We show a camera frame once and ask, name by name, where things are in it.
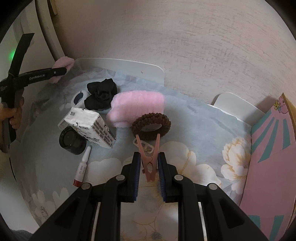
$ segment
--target clothespin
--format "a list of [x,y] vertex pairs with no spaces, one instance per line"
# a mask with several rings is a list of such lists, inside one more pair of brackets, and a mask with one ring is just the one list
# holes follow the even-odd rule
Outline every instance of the clothespin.
[[[159,144],[160,144],[160,134],[157,134],[156,137],[156,143],[154,147],[154,152],[152,156],[146,156],[145,152],[143,150],[143,146],[141,144],[141,140],[139,135],[136,135],[137,138],[137,143],[138,143],[138,148],[139,152],[141,154],[141,159],[142,159],[142,165],[144,167],[145,175],[146,175],[146,180],[147,182],[150,181],[155,181],[155,175],[156,175],[156,166],[157,166],[157,159],[158,159],[158,152],[159,152]],[[149,172],[148,165],[152,165],[152,171]]]

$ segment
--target brown hair tie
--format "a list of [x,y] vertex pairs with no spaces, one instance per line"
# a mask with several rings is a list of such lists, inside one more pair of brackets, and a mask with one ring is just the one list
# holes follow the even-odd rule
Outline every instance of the brown hair tie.
[[[144,126],[150,124],[161,124],[161,127],[155,131],[142,131]],[[133,135],[139,135],[140,139],[143,141],[153,141],[156,140],[157,134],[164,136],[170,130],[171,122],[168,117],[161,113],[149,113],[144,114],[138,119],[136,119],[131,127]]]

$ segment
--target textured wall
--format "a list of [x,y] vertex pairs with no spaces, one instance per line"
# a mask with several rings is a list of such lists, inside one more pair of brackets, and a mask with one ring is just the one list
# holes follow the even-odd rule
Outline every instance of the textured wall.
[[211,103],[232,92],[267,111],[296,104],[296,41],[264,0],[56,0],[54,26],[73,57],[159,65],[165,85]]

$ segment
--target pink towel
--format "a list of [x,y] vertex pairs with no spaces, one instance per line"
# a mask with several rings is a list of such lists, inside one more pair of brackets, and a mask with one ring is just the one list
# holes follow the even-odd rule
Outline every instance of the pink towel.
[[131,127],[139,117],[148,113],[162,113],[164,97],[153,91],[128,91],[114,96],[107,121],[114,127]]
[[[72,59],[72,58],[69,58],[67,56],[63,56],[61,58],[59,58],[53,65],[53,69],[54,68],[61,68],[61,67],[66,67],[67,69],[67,72],[73,67],[74,65],[74,62],[75,60]],[[55,84],[57,83],[60,79],[61,79],[62,76],[54,76],[54,77],[51,77],[49,82],[51,84]]]

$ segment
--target black fabric flower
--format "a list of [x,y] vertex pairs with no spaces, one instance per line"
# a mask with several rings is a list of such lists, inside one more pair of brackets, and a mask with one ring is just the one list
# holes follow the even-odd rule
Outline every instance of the black fabric flower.
[[105,79],[102,82],[87,84],[87,90],[91,94],[84,101],[88,110],[105,110],[111,107],[111,101],[117,94],[117,86],[113,79]]

